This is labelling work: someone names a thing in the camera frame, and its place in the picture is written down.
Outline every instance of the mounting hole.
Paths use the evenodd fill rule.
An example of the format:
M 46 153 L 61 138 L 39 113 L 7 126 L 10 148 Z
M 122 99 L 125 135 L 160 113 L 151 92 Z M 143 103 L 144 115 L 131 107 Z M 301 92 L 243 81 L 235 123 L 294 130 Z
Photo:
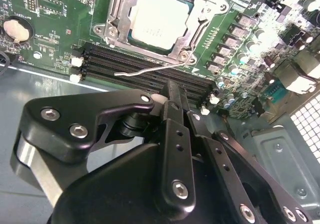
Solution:
M 219 154 L 222 154 L 222 151 L 219 148 L 216 148 L 215 151 Z
M 141 95 L 141 99 L 142 99 L 144 102 L 149 102 L 149 101 L 150 101 L 150 99 L 149 99 L 147 96 L 145 96 L 145 95 Z
M 227 166 L 227 165 L 225 165 L 225 164 L 223 164 L 223 168 L 228 172 L 228 171 L 230 171 L 230 168 Z
M 176 133 L 177 133 L 177 135 L 180 136 L 180 137 L 182 137 L 182 136 L 184 135 L 184 134 L 183 134 L 182 132 L 180 132 L 180 131 L 177 131 Z
M 184 148 L 183 148 L 181 145 L 179 145 L 179 144 L 177 144 L 175 147 L 176 147 L 176 149 L 177 149 L 178 151 L 180 151 L 180 152 L 182 152 L 182 151 L 184 150 Z

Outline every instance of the cable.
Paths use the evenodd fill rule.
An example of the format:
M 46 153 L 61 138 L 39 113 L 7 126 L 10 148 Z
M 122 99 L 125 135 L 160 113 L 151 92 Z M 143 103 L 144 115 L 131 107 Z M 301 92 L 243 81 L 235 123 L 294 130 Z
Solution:
M 0 71 L 0 76 L 3 75 L 6 70 L 8 69 L 9 65 L 11 64 L 10 58 L 8 55 L 6 55 L 6 53 L 0 51 L 0 55 L 3 56 L 5 58 L 5 64 L 3 69 Z

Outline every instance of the capacitor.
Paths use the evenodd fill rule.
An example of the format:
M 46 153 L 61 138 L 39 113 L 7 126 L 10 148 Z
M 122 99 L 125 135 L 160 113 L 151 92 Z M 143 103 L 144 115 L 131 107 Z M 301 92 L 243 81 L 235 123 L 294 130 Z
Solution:
M 274 68 L 275 67 L 275 62 L 272 60 L 272 58 L 270 58 L 269 56 L 266 56 L 264 59 L 264 62 L 266 63 L 266 65 L 270 68 Z
M 229 66 L 229 71 L 232 75 L 237 75 L 240 72 L 238 66 L 236 66 L 235 64 Z
M 255 36 L 256 36 L 256 38 L 260 41 L 260 42 L 264 42 L 264 41 L 266 41 L 266 40 L 268 40 L 268 34 L 263 30 L 263 29 L 257 29 L 256 31 L 255 31 Z
M 42 58 L 42 53 L 40 53 L 40 52 L 38 52 L 38 51 L 36 51 L 36 52 L 33 52 L 33 57 L 35 58 L 35 59 L 41 59 Z
M 226 96 L 226 100 L 227 100 L 227 102 L 228 102 L 229 104 L 233 104 L 234 101 L 235 101 L 235 97 L 234 97 L 234 95 L 231 93 L 231 94 L 228 94 L 228 95 Z
M 246 92 L 242 93 L 241 98 L 248 98 L 248 93 L 246 93 Z
M 222 77 L 217 78 L 215 82 L 219 88 L 223 88 L 225 86 L 225 82 Z
M 311 43 L 312 40 L 314 39 L 309 33 L 305 33 L 301 38 L 306 43 Z
M 277 55 L 277 56 L 275 56 L 275 57 L 273 58 L 273 62 L 274 62 L 274 63 L 277 63 L 279 60 L 280 60 L 280 56 L 279 56 L 279 55 Z
M 226 100 L 224 100 L 224 101 L 222 102 L 222 104 L 223 104 L 223 107 L 224 107 L 224 108 L 229 108 L 229 107 L 230 107 L 230 104 L 229 104 L 228 101 L 226 101 Z
M 298 40 L 294 46 L 300 51 L 306 47 L 306 45 L 301 40 Z
M 275 77 L 268 72 L 264 73 L 264 77 L 269 84 L 273 84 L 275 82 Z
M 309 12 L 315 11 L 319 8 L 319 3 L 315 0 L 305 0 L 302 5 Z
M 246 47 L 251 53 L 259 52 L 259 49 L 260 49 L 260 45 L 258 43 L 255 43 L 252 40 L 246 43 Z
M 245 64 L 249 61 L 249 57 L 243 52 L 239 53 L 236 57 L 239 59 L 241 64 Z

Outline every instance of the cpu socket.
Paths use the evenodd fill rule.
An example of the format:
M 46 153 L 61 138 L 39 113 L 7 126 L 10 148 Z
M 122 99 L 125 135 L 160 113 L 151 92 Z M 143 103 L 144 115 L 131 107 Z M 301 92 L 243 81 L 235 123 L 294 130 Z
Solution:
M 93 31 L 111 47 L 179 64 L 196 63 L 193 53 L 226 0 L 110 0 L 105 24 Z

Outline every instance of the motherboard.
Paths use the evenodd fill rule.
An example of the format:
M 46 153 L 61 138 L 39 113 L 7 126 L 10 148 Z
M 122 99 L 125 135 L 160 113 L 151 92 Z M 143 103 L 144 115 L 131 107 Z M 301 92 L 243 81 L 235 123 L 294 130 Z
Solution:
M 320 78 L 320 0 L 0 0 L 0 51 L 19 62 L 158 92 L 234 118 Z

